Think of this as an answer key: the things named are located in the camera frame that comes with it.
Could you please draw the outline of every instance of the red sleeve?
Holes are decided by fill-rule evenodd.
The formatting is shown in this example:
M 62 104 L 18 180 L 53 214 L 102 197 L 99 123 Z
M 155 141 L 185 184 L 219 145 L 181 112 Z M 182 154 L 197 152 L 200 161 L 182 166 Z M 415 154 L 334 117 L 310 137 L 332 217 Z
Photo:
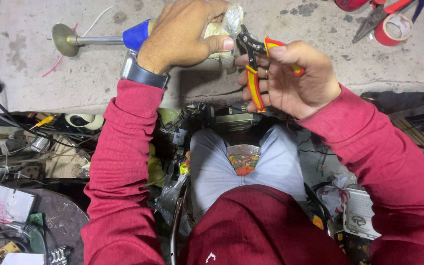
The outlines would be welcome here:
M 163 92 L 129 80 L 117 84 L 84 190 L 91 198 L 90 222 L 81 229 L 84 264 L 164 264 L 148 190 L 139 190 Z
M 424 264 L 424 155 L 374 105 L 340 96 L 299 124 L 321 136 L 374 202 L 372 264 Z

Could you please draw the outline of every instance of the yellow rca plug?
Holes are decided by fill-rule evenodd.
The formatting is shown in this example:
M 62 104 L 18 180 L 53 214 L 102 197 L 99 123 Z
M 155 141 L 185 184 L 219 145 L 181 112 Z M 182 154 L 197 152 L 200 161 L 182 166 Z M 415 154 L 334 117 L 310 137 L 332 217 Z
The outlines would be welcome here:
M 56 114 L 55 114 L 55 115 L 53 115 L 53 116 L 48 116 L 48 117 L 44 118 L 43 120 L 39 121 L 39 122 L 35 125 L 35 127 L 40 127 L 40 126 L 42 126 L 42 125 L 44 125 L 44 124 L 46 124 L 46 123 L 49 123 L 49 122 L 53 121 L 53 118 L 55 118 L 55 116 L 56 116 Z

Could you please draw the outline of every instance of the white print on shirt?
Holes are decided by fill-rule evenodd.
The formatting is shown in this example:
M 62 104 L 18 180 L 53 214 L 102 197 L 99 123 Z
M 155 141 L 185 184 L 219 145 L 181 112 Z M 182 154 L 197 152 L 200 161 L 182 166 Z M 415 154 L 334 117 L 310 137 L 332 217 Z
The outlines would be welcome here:
M 209 256 L 207 257 L 207 259 L 205 260 L 206 263 L 209 263 L 209 258 L 213 257 L 213 259 L 215 260 L 215 255 L 212 254 L 212 252 L 209 254 Z

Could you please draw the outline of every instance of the right hand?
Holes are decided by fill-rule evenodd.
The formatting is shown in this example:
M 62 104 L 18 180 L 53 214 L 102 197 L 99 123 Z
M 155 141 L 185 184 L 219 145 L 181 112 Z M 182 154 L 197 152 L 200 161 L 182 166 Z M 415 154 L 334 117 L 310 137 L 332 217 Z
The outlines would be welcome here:
M 333 71 L 330 57 L 315 50 L 303 41 L 269 49 L 269 57 L 256 55 L 259 87 L 265 106 L 274 106 L 287 114 L 304 119 L 314 114 L 341 93 L 338 80 Z M 295 76 L 288 68 L 291 64 L 305 68 L 305 74 Z M 235 60 L 237 66 L 248 64 L 248 55 Z M 240 85 L 248 82 L 243 71 L 238 77 Z M 243 99 L 251 100 L 248 88 L 243 90 Z M 256 111 L 251 102 L 248 111 Z

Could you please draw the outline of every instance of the light blue jeans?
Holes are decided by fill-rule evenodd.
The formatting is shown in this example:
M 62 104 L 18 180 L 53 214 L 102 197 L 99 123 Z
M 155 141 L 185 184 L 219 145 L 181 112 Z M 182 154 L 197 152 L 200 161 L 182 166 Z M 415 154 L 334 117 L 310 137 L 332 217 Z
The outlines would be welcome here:
M 307 212 L 297 137 L 281 125 L 271 127 L 260 141 L 261 156 L 253 172 L 240 177 L 228 160 L 227 146 L 212 130 L 200 130 L 191 139 L 191 195 L 198 222 L 224 192 L 261 184 L 290 194 Z

